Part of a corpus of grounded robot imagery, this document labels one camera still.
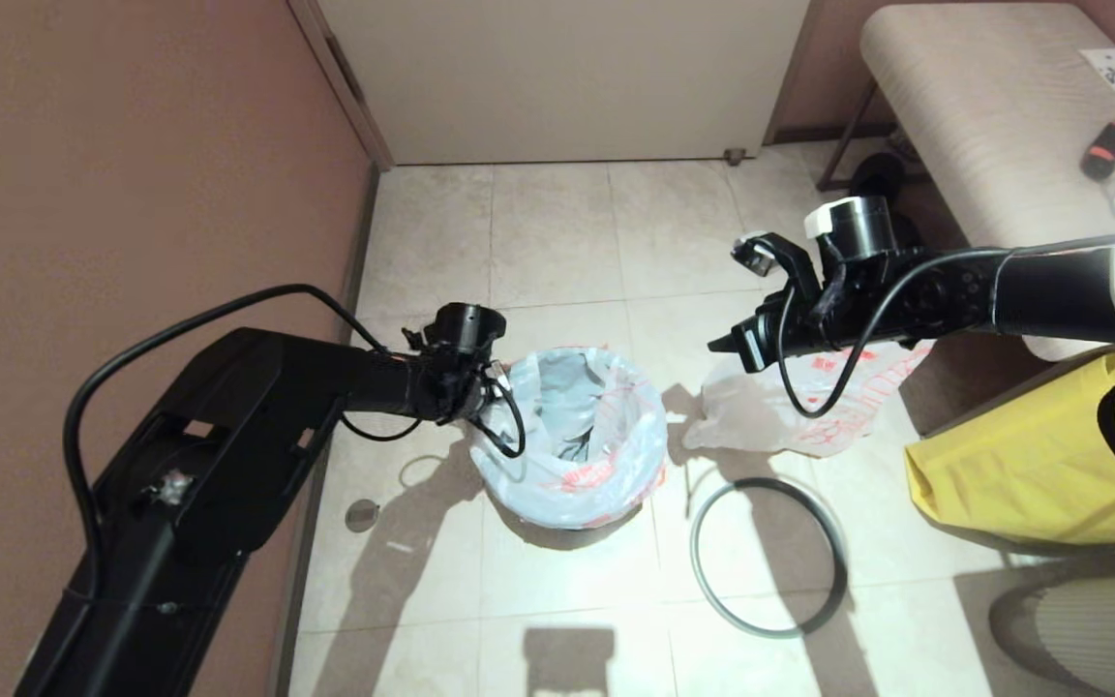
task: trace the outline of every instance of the yellow bag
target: yellow bag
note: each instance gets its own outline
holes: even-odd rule
[[[1115,456],[1096,419],[1113,387],[1115,354],[908,445],[915,506],[1005,538],[1115,542]]]

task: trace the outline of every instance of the white plastic bag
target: white plastic bag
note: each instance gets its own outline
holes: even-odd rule
[[[921,341],[911,351],[892,342],[869,346],[859,357],[841,400],[818,419],[794,410],[777,365],[746,375],[738,358],[726,358],[704,380],[704,420],[682,436],[682,446],[794,451],[818,458],[845,451],[871,433],[882,403],[932,352],[932,345]],[[786,361],[794,393],[808,409],[823,405],[849,357],[846,348]]]
[[[483,436],[473,462],[503,506],[532,524],[579,530],[619,520],[663,480],[665,407],[636,366],[602,348],[554,348],[510,367],[526,449],[507,458]],[[481,414],[517,445],[497,400]]]

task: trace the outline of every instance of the tile floor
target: tile floor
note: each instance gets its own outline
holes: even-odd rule
[[[982,640],[985,612],[964,611],[958,579],[1014,573],[1022,561],[924,524],[906,494],[902,446],[915,434],[901,400],[833,458],[679,445],[700,380],[723,360],[705,342],[779,287],[731,263],[730,242],[756,230],[802,242],[827,149],[768,147],[739,167],[400,167],[381,178],[363,323],[399,345],[399,327],[469,301],[507,318],[495,346],[503,360],[556,345],[632,358],[663,389],[668,482],[603,539],[561,550],[534,532],[524,540],[488,502],[459,428],[424,424],[386,444],[341,430],[292,694],[1069,694],[1015,669]],[[358,420],[379,433],[397,424]],[[809,490],[845,533],[851,594],[805,641],[737,631],[690,572],[694,507],[752,473]],[[381,503],[380,519],[349,532],[347,506],[363,497]],[[746,618],[779,626],[822,603],[832,563],[796,504],[727,498],[704,534],[708,577]]]

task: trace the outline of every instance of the door frame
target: door frame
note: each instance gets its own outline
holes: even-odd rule
[[[359,136],[363,151],[380,172],[389,172],[394,168],[389,146],[385,145],[380,128],[372,120],[372,114],[363,98],[363,89],[360,89],[350,62],[347,62],[347,57],[338,45],[338,37],[329,31],[329,23],[318,0],[287,0],[287,4],[290,6],[291,13],[295,14],[300,30],[304,31],[304,39],[318,58],[321,71],[327,75],[329,87],[333,88],[338,105],[347,115],[356,136]]]

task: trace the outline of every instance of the rubber ring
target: rubber ring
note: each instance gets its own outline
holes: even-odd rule
[[[828,599],[824,601],[824,604],[808,620],[796,623],[791,629],[767,629],[766,627],[754,626],[752,622],[739,618],[738,614],[730,612],[730,609],[726,608],[725,603],[717,598],[716,593],[712,592],[712,588],[708,585],[708,579],[704,575],[704,564],[700,563],[700,529],[704,526],[704,516],[708,514],[708,509],[712,507],[712,503],[716,503],[723,495],[730,493],[730,491],[740,491],[744,488],[768,488],[796,500],[796,502],[811,513],[815,522],[818,522],[820,530],[824,531],[825,539],[828,541],[828,548],[833,552],[833,587],[828,590]],[[699,582],[700,591],[704,591],[704,597],[708,599],[712,609],[717,613],[720,613],[726,621],[746,631],[748,635],[763,636],[766,639],[796,639],[801,638],[801,636],[811,635],[811,632],[818,630],[833,618],[833,614],[837,612],[837,608],[841,607],[841,601],[846,596],[850,574],[846,569],[845,548],[841,544],[837,525],[828,516],[828,513],[820,507],[818,503],[815,503],[815,500],[806,495],[801,488],[786,484],[784,481],[772,480],[772,477],[766,476],[747,477],[747,480],[731,481],[730,484],[721,486],[715,494],[709,495],[708,501],[704,502],[699,512],[695,513],[695,520],[691,522],[690,551],[691,567],[695,570],[695,581]]]

